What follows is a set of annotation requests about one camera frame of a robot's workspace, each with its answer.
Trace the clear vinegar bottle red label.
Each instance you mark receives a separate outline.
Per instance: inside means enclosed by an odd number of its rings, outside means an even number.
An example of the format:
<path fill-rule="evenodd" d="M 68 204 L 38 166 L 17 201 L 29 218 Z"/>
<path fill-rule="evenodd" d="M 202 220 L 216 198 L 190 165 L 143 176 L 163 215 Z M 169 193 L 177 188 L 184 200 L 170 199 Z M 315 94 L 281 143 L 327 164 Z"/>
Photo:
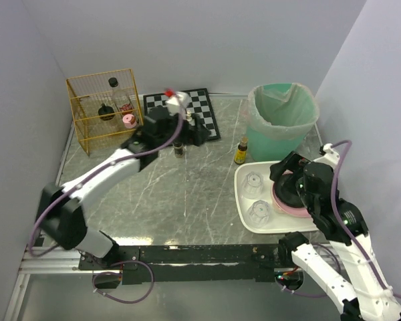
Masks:
<path fill-rule="evenodd" d="M 121 89 L 115 77 L 109 78 L 108 83 L 112 89 L 112 101 L 118 111 L 121 112 L 121 115 L 131 114 L 133 112 L 133 105 L 127 92 Z"/>

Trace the black plate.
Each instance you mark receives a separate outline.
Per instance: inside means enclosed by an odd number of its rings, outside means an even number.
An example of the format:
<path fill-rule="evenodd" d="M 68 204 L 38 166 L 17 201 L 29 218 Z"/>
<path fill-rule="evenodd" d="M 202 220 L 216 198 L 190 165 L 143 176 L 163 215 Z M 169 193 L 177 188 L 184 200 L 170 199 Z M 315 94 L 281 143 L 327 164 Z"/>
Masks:
<path fill-rule="evenodd" d="M 274 183 L 274 192 L 278 200 L 283 204 L 293 207 L 304 207 L 297 192 L 298 182 L 301 179 L 300 173 L 284 173 Z"/>

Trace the clear drinking glass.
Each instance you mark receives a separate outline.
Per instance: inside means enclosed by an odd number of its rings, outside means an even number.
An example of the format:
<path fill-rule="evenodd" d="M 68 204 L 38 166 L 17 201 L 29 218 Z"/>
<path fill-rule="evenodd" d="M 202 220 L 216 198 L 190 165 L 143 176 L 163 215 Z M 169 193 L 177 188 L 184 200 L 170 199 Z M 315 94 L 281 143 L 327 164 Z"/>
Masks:
<path fill-rule="evenodd" d="M 263 175 L 251 171 L 246 175 L 242 183 L 242 194 L 248 199 L 256 199 L 263 192 Z"/>

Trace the black lid seasoning jar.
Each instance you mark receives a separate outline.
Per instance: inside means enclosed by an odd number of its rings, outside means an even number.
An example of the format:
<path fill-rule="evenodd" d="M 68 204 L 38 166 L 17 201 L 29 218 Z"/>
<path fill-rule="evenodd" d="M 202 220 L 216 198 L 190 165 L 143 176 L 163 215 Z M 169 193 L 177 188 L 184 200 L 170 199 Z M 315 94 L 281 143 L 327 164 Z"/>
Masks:
<path fill-rule="evenodd" d="M 98 116 L 100 120 L 107 125 L 112 126 L 115 123 L 115 111 L 113 107 L 104 103 L 98 108 Z"/>

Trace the clear faceted glass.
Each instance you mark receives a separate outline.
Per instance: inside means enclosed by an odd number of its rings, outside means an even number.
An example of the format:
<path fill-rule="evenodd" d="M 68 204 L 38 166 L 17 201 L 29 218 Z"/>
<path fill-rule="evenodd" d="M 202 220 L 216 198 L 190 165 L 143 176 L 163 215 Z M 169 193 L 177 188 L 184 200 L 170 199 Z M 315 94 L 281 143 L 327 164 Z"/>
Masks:
<path fill-rule="evenodd" d="M 255 228 L 262 228 L 271 218 L 271 207 L 264 200 L 255 201 L 247 210 L 247 221 Z"/>

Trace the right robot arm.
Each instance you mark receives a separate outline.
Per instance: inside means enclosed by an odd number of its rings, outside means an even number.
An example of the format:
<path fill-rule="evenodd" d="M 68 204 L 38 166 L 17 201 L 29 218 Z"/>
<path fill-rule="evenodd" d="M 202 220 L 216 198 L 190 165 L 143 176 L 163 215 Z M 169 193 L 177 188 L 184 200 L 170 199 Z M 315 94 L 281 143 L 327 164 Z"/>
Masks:
<path fill-rule="evenodd" d="M 364 218 L 354 204 L 340 198 L 343 160 L 335 151 L 314 161 L 291 152 L 269 167 L 269 178 L 276 201 L 307 210 L 347 276 L 335 271 L 298 231 L 279 240 L 279 260 L 307 272 L 336 305 L 341 320 L 401 320 L 401 304 L 384 279 Z"/>

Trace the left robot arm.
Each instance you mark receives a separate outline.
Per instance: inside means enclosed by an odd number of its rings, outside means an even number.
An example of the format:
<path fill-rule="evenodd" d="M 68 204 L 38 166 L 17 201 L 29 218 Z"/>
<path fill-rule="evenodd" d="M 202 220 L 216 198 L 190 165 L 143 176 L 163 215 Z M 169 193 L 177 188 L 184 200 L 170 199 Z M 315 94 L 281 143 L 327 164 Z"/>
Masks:
<path fill-rule="evenodd" d="M 200 146 L 210 131 L 196 114 L 166 107 L 151 109 L 134 134 L 110 157 L 82 176 L 57 186 L 46 185 L 37 210 L 34 232 L 44 231 L 57 246 L 77 249 L 98 258 L 107 267 L 122 259 L 119 245 L 102 231 L 88 227 L 84 212 L 122 180 L 139 173 L 173 142 Z"/>

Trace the pink lid spice jar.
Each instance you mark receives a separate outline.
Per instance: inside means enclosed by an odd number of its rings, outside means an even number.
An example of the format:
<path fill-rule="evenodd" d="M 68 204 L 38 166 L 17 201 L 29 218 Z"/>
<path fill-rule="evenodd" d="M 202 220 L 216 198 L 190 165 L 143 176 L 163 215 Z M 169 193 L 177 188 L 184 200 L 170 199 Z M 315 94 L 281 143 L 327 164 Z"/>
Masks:
<path fill-rule="evenodd" d="M 124 126 L 125 126 L 127 129 L 136 128 L 137 125 L 138 125 L 138 121 L 137 121 L 135 115 L 133 115 L 133 114 L 131 114 L 131 113 L 125 114 L 125 115 L 122 117 L 122 122 L 123 122 Z"/>

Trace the yellow label sauce bottle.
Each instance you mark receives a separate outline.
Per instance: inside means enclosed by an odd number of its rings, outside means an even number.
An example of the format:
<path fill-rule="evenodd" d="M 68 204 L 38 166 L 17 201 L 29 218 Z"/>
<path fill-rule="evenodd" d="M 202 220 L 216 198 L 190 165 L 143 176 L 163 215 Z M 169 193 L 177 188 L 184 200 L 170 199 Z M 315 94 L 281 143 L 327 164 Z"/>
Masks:
<path fill-rule="evenodd" d="M 240 140 L 235 152 L 234 162 L 236 164 L 241 165 L 245 162 L 247 155 L 247 148 L 248 148 L 248 138 L 244 136 Z"/>

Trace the pink plate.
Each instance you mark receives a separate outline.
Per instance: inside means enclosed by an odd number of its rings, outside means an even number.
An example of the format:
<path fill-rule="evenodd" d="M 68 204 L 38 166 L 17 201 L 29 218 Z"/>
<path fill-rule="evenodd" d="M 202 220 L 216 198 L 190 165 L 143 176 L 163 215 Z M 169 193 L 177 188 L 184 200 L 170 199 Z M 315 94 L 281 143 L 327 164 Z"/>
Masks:
<path fill-rule="evenodd" d="M 286 215 L 290 215 L 290 216 L 293 216 L 296 218 L 302 218 L 302 219 L 310 218 L 310 214 L 307 212 L 307 209 L 305 207 L 302 207 L 302 208 L 289 207 L 289 206 L 283 204 L 280 200 L 278 200 L 277 197 L 275 196 L 275 192 L 274 192 L 273 188 L 274 188 L 274 183 L 271 188 L 272 200 L 274 203 L 278 204 L 278 206 L 280 206 L 280 208 L 282 208 L 282 210 L 284 210 Z"/>

